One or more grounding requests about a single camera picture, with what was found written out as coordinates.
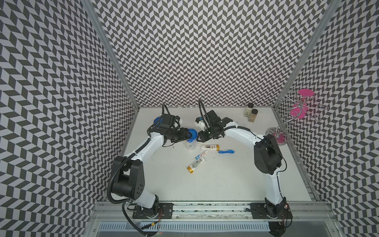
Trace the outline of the blue lid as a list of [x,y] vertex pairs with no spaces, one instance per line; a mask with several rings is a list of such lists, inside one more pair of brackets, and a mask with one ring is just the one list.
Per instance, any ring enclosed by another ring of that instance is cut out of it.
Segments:
[[197,139],[197,131],[193,128],[188,129],[190,136],[187,138],[187,142],[192,143]]
[[154,120],[153,126],[158,126],[159,127],[162,124],[162,121],[163,121],[163,117],[162,116],[156,118]]

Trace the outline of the shampoo bottle gold cap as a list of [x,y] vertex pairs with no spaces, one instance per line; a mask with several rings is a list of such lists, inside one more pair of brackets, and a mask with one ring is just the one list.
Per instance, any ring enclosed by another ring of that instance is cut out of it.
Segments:
[[198,160],[194,161],[190,166],[187,167],[187,170],[189,173],[194,173],[194,171],[199,168],[199,166],[205,162],[205,159],[203,157],[199,158]]
[[207,144],[207,145],[201,145],[201,150],[214,150],[219,151],[220,146],[217,144]]

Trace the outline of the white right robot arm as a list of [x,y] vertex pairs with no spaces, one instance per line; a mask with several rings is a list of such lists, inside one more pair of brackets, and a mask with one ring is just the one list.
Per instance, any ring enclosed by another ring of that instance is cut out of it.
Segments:
[[254,165],[263,174],[265,184],[264,213],[270,219],[293,219],[290,205],[282,194],[279,173],[284,157],[272,135],[258,135],[251,129],[239,126],[232,119],[220,118],[213,110],[207,111],[201,99],[198,100],[200,117],[196,123],[204,122],[204,129],[197,136],[198,142],[224,137],[233,138],[246,145],[253,152]]

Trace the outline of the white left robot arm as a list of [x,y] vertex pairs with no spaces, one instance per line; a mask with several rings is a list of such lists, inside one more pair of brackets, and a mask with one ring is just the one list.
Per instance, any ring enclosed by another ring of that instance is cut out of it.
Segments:
[[175,144],[194,138],[187,128],[181,127],[180,117],[171,114],[164,103],[161,109],[161,116],[147,128],[147,139],[130,154],[114,159],[107,186],[109,202],[133,202],[150,218],[159,213],[159,198],[145,189],[144,164],[167,141]]

